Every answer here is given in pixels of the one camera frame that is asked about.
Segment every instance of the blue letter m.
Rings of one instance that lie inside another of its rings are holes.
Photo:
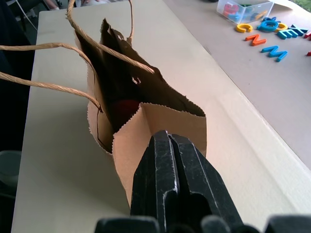
[[[280,62],[287,55],[287,51],[276,52],[278,50],[278,46],[271,46],[261,50],[261,52],[270,52],[269,57],[278,57],[277,62]]]

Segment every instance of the bag handle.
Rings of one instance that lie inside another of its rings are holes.
[[[30,45],[30,46],[3,46],[0,45],[0,50],[10,50],[10,51],[29,51],[29,50],[43,50],[43,49],[52,49],[52,48],[58,48],[58,47],[63,47],[69,50],[74,50],[76,51],[91,67],[92,70],[94,72],[94,75],[97,75],[95,68],[93,67],[91,61],[88,59],[88,57],[79,49],[68,45],[68,44],[64,44],[64,43],[47,43],[47,44],[41,44],[41,45]],[[67,92],[67,93],[71,93],[74,95],[78,95],[78,96],[82,96],[82,97],[86,97],[88,98],[98,109],[99,111],[103,112],[101,105],[99,104],[99,102],[92,97],[91,95],[83,92],[83,91],[79,91],[73,88],[69,88],[69,87],[64,87],[64,86],[60,86],[60,85],[55,85],[55,84],[51,84],[51,83],[42,83],[42,82],[34,82],[34,81],[29,81],[29,80],[24,80],[24,79],[20,79],[18,77],[9,75],[9,74],[5,74],[0,72],[0,79],[3,80],[7,80],[7,81],[11,81],[14,83],[19,83],[19,84],[23,84],[23,85],[27,85],[27,86],[36,86],[36,87],[42,87],[42,88],[46,88],[46,89],[51,89],[51,90],[56,90],[56,91],[62,91],[62,92]]]
[[[69,0],[68,8],[67,8],[67,19],[68,19],[69,23],[71,24],[71,26],[75,29],[75,31],[76,31],[77,33],[79,33],[88,43],[90,43],[91,45],[93,45],[94,47],[96,47],[96,48],[98,48],[98,49],[100,49],[100,50],[103,50],[103,51],[109,53],[109,54],[112,55],[112,56],[115,56],[115,57],[117,57],[117,58],[119,58],[119,59],[121,59],[121,60],[123,60],[123,61],[125,61],[125,62],[128,62],[128,63],[131,64],[131,65],[134,65],[134,66],[139,67],[139,68],[141,68],[141,69],[143,69],[143,70],[146,70],[146,71],[149,72],[149,73],[152,73],[152,74],[155,73],[155,71],[154,71],[153,69],[151,69],[150,67],[148,67],[148,66],[146,66],[146,65],[144,65],[144,64],[142,64],[142,63],[140,63],[140,62],[138,62],[138,61],[135,61],[135,60],[133,60],[133,59],[131,59],[131,58],[129,58],[129,57],[127,57],[127,56],[121,54],[121,53],[118,53],[118,52],[116,52],[116,51],[114,51],[114,50],[108,48],[108,47],[105,46],[105,45],[101,45],[101,44],[97,43],[97,42],[96,42],[95,40],[93,40],[89,35],[87,35],[87,34],[76,24],[76,22],[72,19],[71,13],[72,13],[72,8],[73,8],[74,2],[75,2],[75,0]],[[131,18],[132,18],[132,21],[131,21],[131,22],[132,22],[132,29],[131,29],[131,34],[130,34],[130,36],[128,37],[128,42],[129,42],[129,41],[132,41],[133,32],[134,32],[134,30],[133,30],[134,27],[133,27],[133,6],[132,6],[132,0],[129,0],[129,2],[130,2],[130,5],[131,5]]]

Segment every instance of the brown paper bag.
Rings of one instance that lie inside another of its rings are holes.
[[[133,16],[132,3],[130,0],[129,2]],[[54,84],[25,81],[3,73],[0,73],[0,78],[87,97],[90,100],[87,111],[90,132],[99,145],[112,154],[130,204],[133,175],[151,136],[160,130],[179,134],[189,138],[205,155],[205,114],[201,108],[170,87],[156,67],[149,65],[138,55],[131,46],[133,30],[125,40],[104,19],[101,41],[97,43],[72,19],[73,3],[74,0],[70,0],[67,15],[75,29],[76,44],[82,51],[63,43],[0,46],[0,49],[37,50],[64,47],[75,50],[88,66],[89,94]]]

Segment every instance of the plastic container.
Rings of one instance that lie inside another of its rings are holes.
[[[268,0],[219,0],[217,12],[237,24],[249,23],[268,17],[273,4]]]

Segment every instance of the orange letter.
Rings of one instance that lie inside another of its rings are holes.
[[[256,35],[250,35],[247,38],[245,38],[245,41],[253,40],[252,46],[262,45],[267,42],[266,39],[258,40],[259,34]]]

